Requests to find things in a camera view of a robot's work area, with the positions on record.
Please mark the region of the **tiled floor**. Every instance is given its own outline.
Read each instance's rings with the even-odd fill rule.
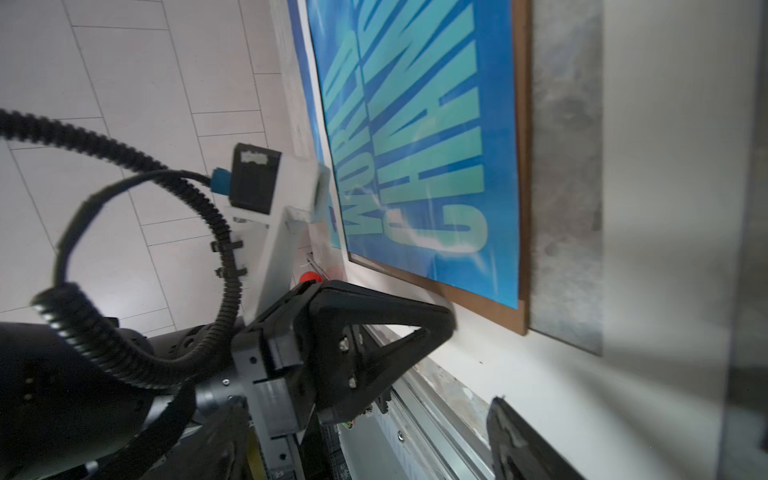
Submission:
[[[3,0],[0,31],[2,108],[204,173],[228,167],[239,141],[293,150],[268,0]],[[41,321],[27,305],[51,282],[61,232],[80,202],[122,175],[0,141],[0,321]],[[207,323],[222,289],[209,242],[201,219],[145,184],[101,212],[70,277],[104,315],[149,336]],[[297,273],[309,244],[304,234]]]

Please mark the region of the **black cylinder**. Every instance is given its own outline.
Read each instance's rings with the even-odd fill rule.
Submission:
[[[113,379],[47,325],[0,323],[0,478],[53,475],[115,452],[158,393]]]

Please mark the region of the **poster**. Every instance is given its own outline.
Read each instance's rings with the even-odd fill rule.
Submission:
[[[307,0],[347,249],[511,308],[509,0]]]

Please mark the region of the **black cable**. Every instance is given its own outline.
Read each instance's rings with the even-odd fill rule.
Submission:
[[[83,236],[83,233],[85,233],[87,228],[91,225],[91,222],[101,211],[101,208],[109,200],[145,181],[166,176],[191,178],[201,182],[203,185],[210,185],[210,178],[197,172],[186,170],[155,170],[120,180],[119,182],[104,187],[91,195],[85,202],[83,202],[80,208],[78,208],[78,211],[74,214],[72,220],[70,220],[67,230],[64,231],[61,235],[61,239],[58,241],[58,255],[56,256],[54,264],[53,284],[55,286],[60,286],[67,281],[67,265],[69,264],[72,250],[74,250],[74,247]]]
[[[149,155],[109,137],[31,114],[0,109],[0,137],[77,151],[139,174],[168,169]],[[207,195],[185,179],[173,175],[156,177],[154,182],[198,213],[218,243],[231,243],[229,225]],[[242,284],[237,277],[232,250],[219,249],[219,255],[224,277],[219,313],[205,337],[178,359],[158,359],[127,342],[76,283],[57,284],[40,292],[33,299],[33,305],[61,338],[98,368],[133,386],[164,389],[189,379],[214,354],[229,347]]]

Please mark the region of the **black strap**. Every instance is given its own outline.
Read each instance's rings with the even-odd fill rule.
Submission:
[[[194,384],[184,383],[173,401],[143,432],[136,435],[91,480],[136,480],[178,441],[195,411]]]

